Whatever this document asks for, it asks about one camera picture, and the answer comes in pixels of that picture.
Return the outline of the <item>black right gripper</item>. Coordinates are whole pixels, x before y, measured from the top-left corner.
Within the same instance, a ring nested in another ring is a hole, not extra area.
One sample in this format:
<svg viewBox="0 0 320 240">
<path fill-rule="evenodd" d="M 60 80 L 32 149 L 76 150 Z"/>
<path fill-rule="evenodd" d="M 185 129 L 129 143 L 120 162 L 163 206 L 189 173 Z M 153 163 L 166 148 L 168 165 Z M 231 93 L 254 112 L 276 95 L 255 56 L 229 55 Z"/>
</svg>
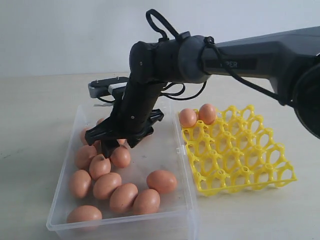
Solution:
<svg viewBox="0 0 320 240">
<path fill-rule="evenodd" d="M 154 109 L 164 86 L 161 81 L 139 83 L 130 79 L 122 97 L 115 100 L 110 116 L 86 131 L 86 142 L 92 145 L 100 140 L 105 158 L 120 146 L 118 139 L 126 139 L 131 148 L 135 147 L 153 133 L 153 124 L 164 118 L 160 109 Z"/>
</svg>

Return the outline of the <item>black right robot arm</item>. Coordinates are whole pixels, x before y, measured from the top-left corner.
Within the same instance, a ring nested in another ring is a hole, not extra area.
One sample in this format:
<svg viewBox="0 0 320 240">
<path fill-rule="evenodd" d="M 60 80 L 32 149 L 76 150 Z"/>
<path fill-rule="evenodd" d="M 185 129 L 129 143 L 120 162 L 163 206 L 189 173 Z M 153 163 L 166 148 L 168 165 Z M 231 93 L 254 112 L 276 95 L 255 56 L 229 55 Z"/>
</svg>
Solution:
<svg viewBox="0 0 320 240">
<path fill-rule="evenodd" d="M 114 94 L 110 116 L 85 133 L 92 145 L 100 141 L 109 157 L 119 139 L 135 147 L 163 119 L 154 109 L 168 83 L 205 84 L 212 75 L 230 75 L 283 106 L 294 109 L 300 123 L 320 135 L 320 29 L 308 27 L 215 43 L 211 36 L 185 33 L 176 39 L 135 43 L 129 54 L 129 77 L 101 81 L 91 91 L 105 96 L 107 88 L 124 83 Z"/>
</svg>

